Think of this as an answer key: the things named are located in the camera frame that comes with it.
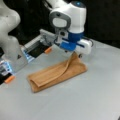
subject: white table surface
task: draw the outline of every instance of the white table surface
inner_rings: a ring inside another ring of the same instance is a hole
[[[28,74],[68,58],[54,48],[25,66],[9,85],[0,86],[0,120],[118,120],[120,116],[120,49],[94,42],[82,61],[88,71],[39,93]]]

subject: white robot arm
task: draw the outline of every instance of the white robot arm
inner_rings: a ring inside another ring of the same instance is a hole
[[[0,47],[4,51],[4,59],[9,61],[14,72],[27,64],[27,59],[21,51],[18,40],[8,35],[19,23],[18,13],[9,9],[3,0],[0,0]]]
[[[63,0],[47,0],[47,2],[53,6],[49,21],[57,29],[58,39],[56,41],[58,43],[55,41],[56,45],[66,51],[89,54],[92,42],[83,39],[86,6],[79,1],[72,1],[70,4]]]

